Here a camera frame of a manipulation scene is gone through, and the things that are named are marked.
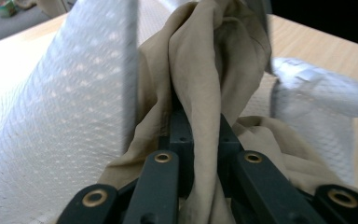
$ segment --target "brass grommet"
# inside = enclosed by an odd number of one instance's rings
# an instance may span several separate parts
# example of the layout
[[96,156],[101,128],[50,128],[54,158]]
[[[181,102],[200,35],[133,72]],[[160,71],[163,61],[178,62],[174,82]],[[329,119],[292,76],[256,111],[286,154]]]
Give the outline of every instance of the brass grommet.
[[155,156],[155,161],[157,162],[168,162],[172,159],[172,156],[168,153],[159,153]]
[[[92,196],[95,196],[95,195],[99,195],[100,198],[97,200],[92,199]],[[96,206],[104,203],[104,201],[106,201],[106,199],[107,199],[107,193],[105,190],[95,189],[95,190],[87,193],[86,196],[84,196],[82,203],[86,207],[96,207]]]
[[249,162],[253,162],[253,163],[259,163],[263,160],[263,158],[260,157],[260,155],[255,154],[255,153],[246,153],[245,154],[245,159]]
[[330,189],[327,192],[328,197],[334,203],[347,208],[355,208],[358,206],[357,200],[348,192],[341,189]]

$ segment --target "crumpled fabric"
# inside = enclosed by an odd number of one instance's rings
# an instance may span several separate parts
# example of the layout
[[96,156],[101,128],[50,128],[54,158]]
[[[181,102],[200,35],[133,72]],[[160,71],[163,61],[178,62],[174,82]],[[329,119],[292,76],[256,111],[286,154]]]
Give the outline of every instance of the crumpled fabric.
[[110,162],[99,183],[120,189],[137,178],[145,158],[168,135],[171,83],[194,138],[194,185],[179,223],[234,223],[217,168],[222,113],[245,149],[260,151],[296,186],[314,192],[339,183],[313,149],[276,119],[240,118],[257,90],[271,48],[255,14],[237,0],[202,0],[173,12],[139,49],[138,125],[128,151]]

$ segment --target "tan fabric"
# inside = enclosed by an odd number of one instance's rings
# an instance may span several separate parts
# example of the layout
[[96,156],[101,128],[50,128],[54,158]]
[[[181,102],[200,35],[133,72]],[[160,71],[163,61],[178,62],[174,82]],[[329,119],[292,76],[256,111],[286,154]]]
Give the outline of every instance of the tan fabric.
[[297,186],[339,182],[316,154],[274,119],[238,119],[270,57],[255,14],[237,0],[203,0],[179,7],[140,47],[138,118],[128,152],[105,168],[100,183],[121,188],[138,177],[145,157],[167,135],[171,81],[190,121],[195,180],[180,223],[234,223],[216,174],[220,113],[246,149],[265,153]]

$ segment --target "floor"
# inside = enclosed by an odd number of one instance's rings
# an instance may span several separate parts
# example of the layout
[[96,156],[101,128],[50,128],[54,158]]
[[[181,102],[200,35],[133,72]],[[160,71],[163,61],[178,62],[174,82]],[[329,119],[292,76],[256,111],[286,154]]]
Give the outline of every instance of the floor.
[[50,17],[43,13],[38,7],[32,7],[28,10],[19,9],[18,12],[10,18],[0,17],[0,39],[14,35],[48,20],[50,20]]

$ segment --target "wooden table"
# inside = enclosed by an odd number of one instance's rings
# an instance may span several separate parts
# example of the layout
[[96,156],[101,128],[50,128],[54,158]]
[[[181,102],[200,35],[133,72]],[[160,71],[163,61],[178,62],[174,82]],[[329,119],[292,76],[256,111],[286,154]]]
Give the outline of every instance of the wooden table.
[[[47,50],[66,16],[0,41],[0,82],[26,78]],[[270,16],[274,57],[295,57],[358,80],[358,44],[301,24]],[[355,121],[355,174],[358,187],[358,119]]]

